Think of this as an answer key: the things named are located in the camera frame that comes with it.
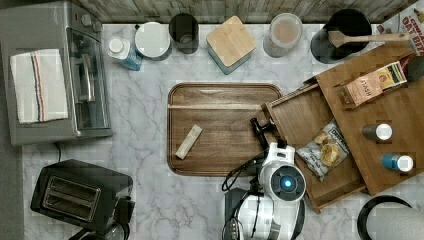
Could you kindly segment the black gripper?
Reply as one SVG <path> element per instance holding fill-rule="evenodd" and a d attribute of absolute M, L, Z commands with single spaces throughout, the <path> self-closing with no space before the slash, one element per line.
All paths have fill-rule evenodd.
<path fill-rule="evenodd" d="M 254 134 L 259 140 L 259 143 L 263 150 L 266 150 L 269 147 L 268 141 L 265 137 L 266 132 L 274 132 L 276 130 L 276 124 L 274 123 L 272 118 L 268 119 L 268 122 L 261 126 L 256 118 L 252 118 L 250 120 L 252 124 L 252 129 Z"/>

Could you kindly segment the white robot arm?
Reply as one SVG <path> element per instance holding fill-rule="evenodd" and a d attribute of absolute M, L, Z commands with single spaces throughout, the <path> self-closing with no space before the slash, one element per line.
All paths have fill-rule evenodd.
<path fill-rule="evenodd" d="M 268 142 L 270 121 L 251 120 L 263 151 L 233 169 L 221 185 L 221 240 L 295 240 L 305 220 L 306 180 L 295 165 L 295 148 Z"/>

